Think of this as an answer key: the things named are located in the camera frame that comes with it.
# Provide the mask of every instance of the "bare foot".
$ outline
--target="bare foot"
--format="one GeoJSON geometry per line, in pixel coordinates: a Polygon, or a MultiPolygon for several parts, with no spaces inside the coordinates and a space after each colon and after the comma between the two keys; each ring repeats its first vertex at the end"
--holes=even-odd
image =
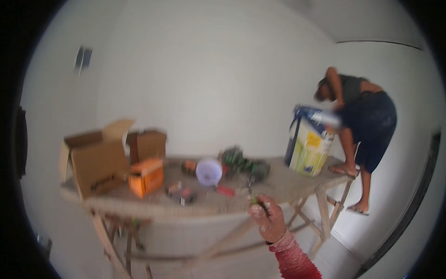
{"type": "Polygon", "coordinates": [[[339,165],[333,165],[329,166],[330,171],[337,172],[340,174],[344,174],[347,172],[351,176],[358,176],[358,170],[356,169],[355,165],[347,165],[347,163],[342,163],[339,165]]]}
{"type": "Polygon", "coordinates": [[[348,207],[351,210],[359,211],[360,213],[366,213],[368,211],[368,204],[359,201],[357,204],[348,207]]]}

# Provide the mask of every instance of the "red sleeve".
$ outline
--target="red sleeve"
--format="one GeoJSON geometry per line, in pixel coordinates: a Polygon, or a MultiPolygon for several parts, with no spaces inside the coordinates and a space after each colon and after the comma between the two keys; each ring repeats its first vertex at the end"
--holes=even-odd
{"type": "Polygon", "coordinates": [[[282,277],[285,279],[322,279],[316,266],[301,250],[287,230],[281,240],[269,246],[276,253],[282,277]]]}

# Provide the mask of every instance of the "paint bucket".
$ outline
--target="paint bucket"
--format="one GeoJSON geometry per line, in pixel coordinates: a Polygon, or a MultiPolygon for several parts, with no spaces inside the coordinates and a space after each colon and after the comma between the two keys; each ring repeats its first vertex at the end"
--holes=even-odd
{"type": "Polygon", "coordinates": [[[332,112],[297,105],[289,128],[285,165],[296,172],[316,176],[325,164],[334,131],[341,125],[332,112]]]}
{"type": "Polygon", "coordinates": [[[202,186],[215,186],[222,178],[223,168],[219,161],[206,158],[198,162],[195,173],[202,186]]]}

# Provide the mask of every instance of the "flip-flop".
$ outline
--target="flip-flop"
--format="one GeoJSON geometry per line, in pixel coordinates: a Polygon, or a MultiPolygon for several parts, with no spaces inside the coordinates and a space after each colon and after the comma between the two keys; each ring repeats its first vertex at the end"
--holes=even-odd
{"type": "Polygon", "coordinates": [[[352,180],[355,180],[356,177],[358,177],[358,175],[359,175],[359,170],[356,170],[356,174],[355,175],[351,175],[345,169],[341,168],[340,164],[338,164],[338,165],[331,165],[331,166],[328,167],[328,170],[331,171],[332,173],[337,173],[339,175],[346,175],[346,176],[348,176],[352,180]],[[342,172],[334,171],[330,167],[336,167],[338,170],[341,170],[342,172]]]}
{"type": "Polygon", "coordinates": [[[349,207],[347,208],[347,210],[349,210],[349,211],[351,211],[351,212],[353,212],[353,213],[362,215],[362,216],[368,216],[368,215],[369,215],[367,212],[362,212],[361,209],[359,209],[359,208],[355,208],[355,209],[353,209],[352,207],[354,207],[354,205],[349,206],[349,207]]]}

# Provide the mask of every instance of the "orange box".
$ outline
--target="orange box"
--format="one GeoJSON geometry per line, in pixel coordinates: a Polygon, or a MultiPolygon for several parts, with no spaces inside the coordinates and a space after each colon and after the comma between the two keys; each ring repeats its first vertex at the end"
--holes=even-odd
{"type": "Polygon", "coordinates": [[[133,165],[128,184],[140,198],[157,190],[163,185],[163,160],[150,158],[133,165]]]}

